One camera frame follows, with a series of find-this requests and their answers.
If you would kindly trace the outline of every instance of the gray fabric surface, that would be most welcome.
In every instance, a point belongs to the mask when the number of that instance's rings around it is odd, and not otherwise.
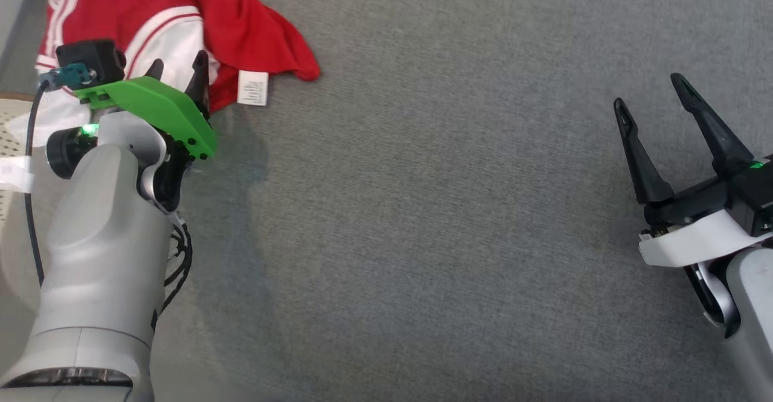
[[[671,72],[773,152],[771,0],[263,1],[324,74],[213,118],[154,356],[279,399],[743,399],[638,255],[611,105],[677,190],[712,171]]]

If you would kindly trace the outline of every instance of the green plastic mount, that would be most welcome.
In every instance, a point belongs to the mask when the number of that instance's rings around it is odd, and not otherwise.
[[[169,133],[196,158],[210,157],[217,150],[212,127],[187,94],[151,77],[130,78],[94,88],[73,91],[88,99],[91,109],[119,107]]]

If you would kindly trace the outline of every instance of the green light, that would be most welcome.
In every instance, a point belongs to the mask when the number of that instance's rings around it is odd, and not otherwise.
[[[80,131],[84,135],[94,135],[97,130],[99,129],[99,124],[92,123],[92,124],[85,124],[80,128]]]

